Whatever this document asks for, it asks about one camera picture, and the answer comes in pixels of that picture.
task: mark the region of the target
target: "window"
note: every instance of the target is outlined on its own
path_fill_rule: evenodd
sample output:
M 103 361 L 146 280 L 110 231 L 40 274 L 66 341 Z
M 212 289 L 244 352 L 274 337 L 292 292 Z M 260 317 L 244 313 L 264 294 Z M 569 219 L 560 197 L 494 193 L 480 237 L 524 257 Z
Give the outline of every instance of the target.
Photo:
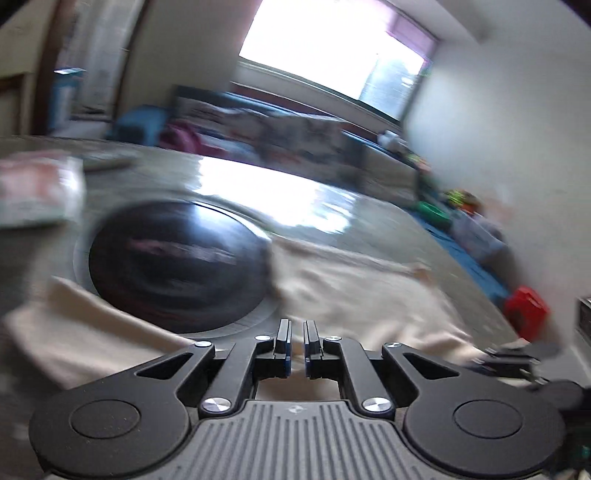
M 434 45 L 381 0 L 262 0 L 240 55 L 398 119 Z

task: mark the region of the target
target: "white towel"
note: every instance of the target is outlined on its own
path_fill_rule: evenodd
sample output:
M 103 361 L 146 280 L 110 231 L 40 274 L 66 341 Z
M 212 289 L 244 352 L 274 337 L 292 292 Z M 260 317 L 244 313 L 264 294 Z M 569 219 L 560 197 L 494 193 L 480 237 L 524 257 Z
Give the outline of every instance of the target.
M 305 320 L 315 320 L 321 336 L 354 338 L 366 349 L 397 341 L 455 363 L 481 354 L 423 265 L 275 236 L 271 271 L 284 316 L 294 322 L 294 373 L 288 381 L 261 382 L 257 398 L 338 398 L 335 382 L 309 381 L 303 374 Z M 191 344 L 62 278 L 51 280 L 45 297 L 9 313 L 5 324 L 22 350 L 64 388 Z

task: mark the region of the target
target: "metal screw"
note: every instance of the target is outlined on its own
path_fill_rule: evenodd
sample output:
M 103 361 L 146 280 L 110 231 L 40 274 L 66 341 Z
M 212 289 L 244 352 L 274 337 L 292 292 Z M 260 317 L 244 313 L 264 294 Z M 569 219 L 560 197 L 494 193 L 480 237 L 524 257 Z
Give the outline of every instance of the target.
M 230 402 L 227 398 L 222 397 L 206 398 L 201 404 L 203 410 L 207 410 L 211 413 L 220 413 L 229 410 L 231 406 L 232 402 Z
M 389 410 L 392 407 L 392 402 L 383 397 L 372 397 L 364 400 L 361 404 L 367 411 L 380 412 Z

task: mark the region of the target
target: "blue mat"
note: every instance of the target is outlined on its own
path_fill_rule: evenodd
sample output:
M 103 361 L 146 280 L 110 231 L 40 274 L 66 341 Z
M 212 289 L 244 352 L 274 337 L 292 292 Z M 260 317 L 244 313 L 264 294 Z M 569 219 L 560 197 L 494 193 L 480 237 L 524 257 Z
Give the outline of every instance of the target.
M 456 243 L 448 234 L 430 225 L 423 220 L 417 212 L 408 211 L 421 226 L 429 232 L 433 238 L 458 262 L 482 289 L 489 300 L 499 308 L 503 306 L 509 297 L 509 291 L 499 282 L 494 275 L 487 272 L 468 253 Z

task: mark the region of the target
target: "pink curtain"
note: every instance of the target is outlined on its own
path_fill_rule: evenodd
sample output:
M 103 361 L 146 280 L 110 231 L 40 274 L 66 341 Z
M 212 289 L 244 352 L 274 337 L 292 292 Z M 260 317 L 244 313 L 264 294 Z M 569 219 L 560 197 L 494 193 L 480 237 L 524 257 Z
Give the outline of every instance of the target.
M 435 39 L 430 34 L 397 12 L 394 13 L 387 32 L 425 60 L 428 60 L 435 45 Z

